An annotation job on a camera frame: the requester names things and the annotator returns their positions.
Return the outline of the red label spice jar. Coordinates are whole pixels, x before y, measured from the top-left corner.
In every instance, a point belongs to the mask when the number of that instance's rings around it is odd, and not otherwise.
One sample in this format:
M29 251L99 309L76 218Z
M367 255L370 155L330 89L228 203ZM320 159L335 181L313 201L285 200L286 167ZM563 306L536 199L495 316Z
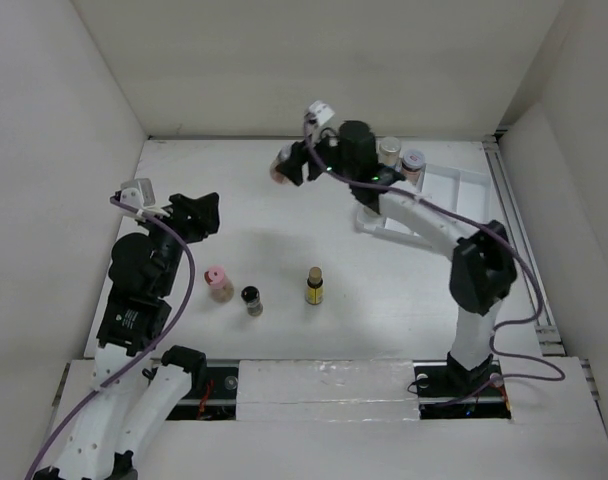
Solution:
M271 179L277 184L288 184L289 179L277 170L277 167L288 158L289 154L281 150L270 165L269 174Z
M400 172L413 185L417 185L426 165L425 155L420 150L408 149L400 159Z

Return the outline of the blue label silver lid jar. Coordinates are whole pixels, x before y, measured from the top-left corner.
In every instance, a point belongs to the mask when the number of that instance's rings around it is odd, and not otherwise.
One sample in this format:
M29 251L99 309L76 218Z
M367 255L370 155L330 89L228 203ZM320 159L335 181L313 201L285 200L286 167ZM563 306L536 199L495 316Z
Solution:
M401 147L401 141L397 137L387 136L380 138L378 143L378 162L398 171Z

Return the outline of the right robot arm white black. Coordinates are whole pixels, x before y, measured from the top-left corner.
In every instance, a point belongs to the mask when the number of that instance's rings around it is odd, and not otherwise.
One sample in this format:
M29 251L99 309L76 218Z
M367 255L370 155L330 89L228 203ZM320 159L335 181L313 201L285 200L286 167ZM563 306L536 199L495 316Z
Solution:
M307 119L302 140L280 150L271 173L295 186L330 175L348 185L359 204L409 227L450 261L449 291L458 319L446 381L454 395L474 396L493 377L497 315L517 278L505 227L440 207L412 186L399 188L404 175L380 162L376 147L374 133L362 121L332 129Z

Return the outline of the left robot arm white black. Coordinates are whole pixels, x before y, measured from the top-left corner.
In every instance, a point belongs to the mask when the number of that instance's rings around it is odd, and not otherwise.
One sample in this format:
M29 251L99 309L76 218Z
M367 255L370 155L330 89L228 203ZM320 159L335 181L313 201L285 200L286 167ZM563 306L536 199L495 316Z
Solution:
M206 356L198 350L173 346L158 367L146 364L188 305L197 273L190 246L218 232L219 195L174 194L158 208L128 187L110 202L143 230L112 247L90 390L53 429L29 479L137 478L173 408L206 387Z

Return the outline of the pink lid spice bottle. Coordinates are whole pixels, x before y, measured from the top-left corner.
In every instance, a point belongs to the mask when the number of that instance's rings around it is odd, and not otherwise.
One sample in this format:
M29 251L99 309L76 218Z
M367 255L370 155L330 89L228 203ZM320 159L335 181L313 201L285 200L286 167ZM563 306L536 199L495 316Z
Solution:
M205 282L212 299L218 303L230 301L234 295L233 284L220 266L211 266L204 273Z

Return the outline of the small black lid bottle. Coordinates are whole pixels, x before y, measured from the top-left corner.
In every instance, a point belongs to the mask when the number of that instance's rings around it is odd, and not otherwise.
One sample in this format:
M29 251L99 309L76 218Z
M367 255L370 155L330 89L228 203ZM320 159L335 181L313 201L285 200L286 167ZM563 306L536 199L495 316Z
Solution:
M241 291L241 298L249 315L256 317L262 314L263 304L257 287L251 285L244 287Z

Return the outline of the yellow label cork bottle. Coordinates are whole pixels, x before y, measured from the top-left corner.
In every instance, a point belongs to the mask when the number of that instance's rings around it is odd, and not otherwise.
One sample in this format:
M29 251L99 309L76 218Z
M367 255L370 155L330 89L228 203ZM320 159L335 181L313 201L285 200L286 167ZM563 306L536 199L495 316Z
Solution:
M323 301L323 275L320 267L312 267L306 280L305 299L310 305L319 305Z

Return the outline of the white divided organizer tray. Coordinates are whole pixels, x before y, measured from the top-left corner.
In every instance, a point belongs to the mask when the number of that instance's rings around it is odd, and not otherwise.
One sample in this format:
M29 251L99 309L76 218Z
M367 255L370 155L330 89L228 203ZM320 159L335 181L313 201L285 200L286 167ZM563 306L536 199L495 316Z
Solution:
M416 187L442 208L478 223L491 220L491 180L487 174L427 164ZM408 227L387 217L371 216L361 206L355 210L355 227L380 239L431 249L425 239Z

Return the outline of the black mounting rail base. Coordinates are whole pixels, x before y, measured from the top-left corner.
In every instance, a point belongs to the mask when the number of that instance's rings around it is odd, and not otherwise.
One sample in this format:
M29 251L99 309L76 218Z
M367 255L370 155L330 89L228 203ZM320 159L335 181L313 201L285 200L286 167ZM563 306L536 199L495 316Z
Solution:
M207 383L170 421L396 422L511 417L504 388L460 396L442 362L242 360L211 362Z

